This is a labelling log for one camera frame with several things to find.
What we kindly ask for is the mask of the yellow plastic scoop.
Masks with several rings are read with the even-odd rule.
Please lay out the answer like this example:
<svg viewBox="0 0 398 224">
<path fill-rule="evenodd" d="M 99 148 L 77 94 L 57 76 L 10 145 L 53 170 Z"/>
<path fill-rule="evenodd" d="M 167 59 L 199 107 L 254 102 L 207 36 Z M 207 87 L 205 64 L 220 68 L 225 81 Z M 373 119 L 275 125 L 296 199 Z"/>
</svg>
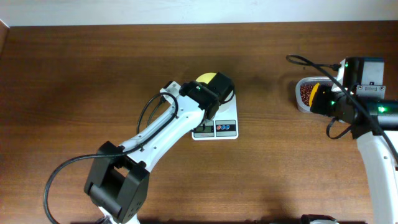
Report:
<svg viewBox="0 0 398 224">
<path fill-rule="evenodd" d="M 311 107 L 313 105 L 313 100 L 314 100 L 315 95 L 317 94 L 319 86 L 320 86 L 320 83 L 317 83 L 312 88 L 312 91 L 311 91 L 311 94 L 310 94 L 310 97 L 309 97 L 309 100 L 308 100 L 309 107 Z"/>
</svg>

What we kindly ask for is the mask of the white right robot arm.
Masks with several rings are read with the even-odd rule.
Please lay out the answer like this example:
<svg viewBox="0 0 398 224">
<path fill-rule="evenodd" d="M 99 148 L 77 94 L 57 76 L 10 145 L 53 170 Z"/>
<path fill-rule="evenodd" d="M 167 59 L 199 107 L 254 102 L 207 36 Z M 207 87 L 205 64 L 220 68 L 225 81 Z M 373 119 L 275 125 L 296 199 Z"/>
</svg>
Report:
<svg viewBox="0 0 398 224">
<path fill-rule="evenodd" d="M 397 101 L 385 98 L 384 60 L 347 57 L 330 86 L 316 84 L 310 111 L 349 125 L 361 154 L 375 223 L 397 223 Z"/>
</svg>

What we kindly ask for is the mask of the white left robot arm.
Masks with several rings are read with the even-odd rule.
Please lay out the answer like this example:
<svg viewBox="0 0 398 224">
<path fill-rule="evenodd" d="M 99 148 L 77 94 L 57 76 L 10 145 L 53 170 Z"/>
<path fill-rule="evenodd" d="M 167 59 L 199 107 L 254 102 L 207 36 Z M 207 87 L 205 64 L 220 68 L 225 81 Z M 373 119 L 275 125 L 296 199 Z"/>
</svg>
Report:
<svg viewBox="0 0 398 224">
<path fill-rule="evenodd" d="M 182 85 L 170 81 L 160 95 L 170 106 L 155 121 L 118 146 L 106 142 L 98 149 L 84 187 L 104 215 L 98 223 L 138 223 L 150 172 L 185 134 L 197 141 L 239 136 L 230 77 L 218 72 Z"/>
</svg>

